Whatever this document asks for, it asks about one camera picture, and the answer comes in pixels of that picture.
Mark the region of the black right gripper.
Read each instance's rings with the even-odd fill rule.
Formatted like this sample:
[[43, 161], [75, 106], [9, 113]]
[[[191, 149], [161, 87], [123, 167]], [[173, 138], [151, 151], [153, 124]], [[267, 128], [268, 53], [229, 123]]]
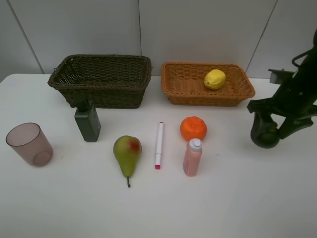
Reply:
[[271, 114], [285, 117], [278, 129], [280, 139], [312, 126], [317, 115], [313, 103], [317, 100], [317, 73], [296, 71], [293, 77], [280, 84], [270, 98], [251, 100], [249, 112], [254, 114], [251, 139], [257, 146], [276, 146], [276, 122]]

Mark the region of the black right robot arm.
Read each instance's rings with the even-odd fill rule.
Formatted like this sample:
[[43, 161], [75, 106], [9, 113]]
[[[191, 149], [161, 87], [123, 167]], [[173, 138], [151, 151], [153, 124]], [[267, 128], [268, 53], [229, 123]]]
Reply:
[[270, 98], [251, 100], [248, 110], [254, 114], [252, 141], [261, 148], [273, 148], [281, 139], [312, 126], [317, 115], [317, 47], [294, 57], [296, 72], [271, 70], [270, 82], [279, 88]]

